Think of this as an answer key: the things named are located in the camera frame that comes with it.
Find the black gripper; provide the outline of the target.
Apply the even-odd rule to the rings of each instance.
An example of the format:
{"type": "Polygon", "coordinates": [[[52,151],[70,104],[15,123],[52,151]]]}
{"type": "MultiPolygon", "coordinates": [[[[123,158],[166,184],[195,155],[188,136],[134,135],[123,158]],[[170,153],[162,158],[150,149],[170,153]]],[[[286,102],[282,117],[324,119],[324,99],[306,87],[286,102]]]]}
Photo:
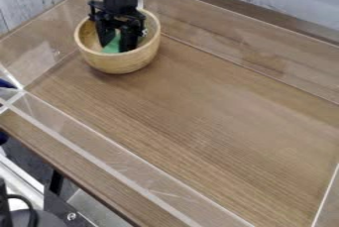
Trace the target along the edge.
{"type": "Polygon", "coordinates": [[[95,28],[100,45],[106,47],[115,38],[115,28],[120,27],[119,51],[130,52],[138,47],[138,39],[143,35],[146,16],[138,11],[138,0],[90,0],[90,19],[95,28]]]}

